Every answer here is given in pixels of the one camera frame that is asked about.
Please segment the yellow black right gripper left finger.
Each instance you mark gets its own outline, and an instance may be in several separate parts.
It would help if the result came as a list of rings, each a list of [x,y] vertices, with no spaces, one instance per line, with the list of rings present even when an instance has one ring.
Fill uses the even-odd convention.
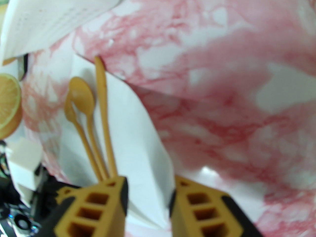
[[[123,237],[128,208],[128,181],[116,176],[83,188],[57,191],[58,237]]]

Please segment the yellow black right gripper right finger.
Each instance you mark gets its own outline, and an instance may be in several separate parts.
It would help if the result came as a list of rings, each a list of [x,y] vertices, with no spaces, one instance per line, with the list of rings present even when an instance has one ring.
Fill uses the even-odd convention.
[[[173,237],[262,237],[228,193],[179,175],[169,215]]]

